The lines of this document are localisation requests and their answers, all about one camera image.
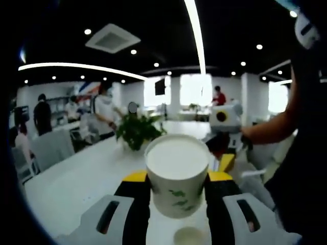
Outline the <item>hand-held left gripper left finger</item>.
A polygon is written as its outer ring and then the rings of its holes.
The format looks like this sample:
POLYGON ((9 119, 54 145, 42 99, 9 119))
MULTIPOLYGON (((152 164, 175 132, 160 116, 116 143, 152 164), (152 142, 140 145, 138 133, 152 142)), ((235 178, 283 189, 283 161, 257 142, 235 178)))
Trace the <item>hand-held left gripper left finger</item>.
POLYGON ((106 195, 81 215, 80 225, 56 244, 145 244, 151 185, 145 170, 126 176, 114 195, 106 195))

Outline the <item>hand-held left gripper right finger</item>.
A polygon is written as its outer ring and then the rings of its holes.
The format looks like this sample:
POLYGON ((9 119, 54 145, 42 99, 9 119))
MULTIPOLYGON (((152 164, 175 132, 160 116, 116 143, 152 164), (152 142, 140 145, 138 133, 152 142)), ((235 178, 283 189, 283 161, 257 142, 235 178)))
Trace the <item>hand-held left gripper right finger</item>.
POLYGON ((298 244, 302 239, 285 231, 275 213, 253 195, 242 193, 227 173, 208 172, 205 200, 212 244, 298 244))

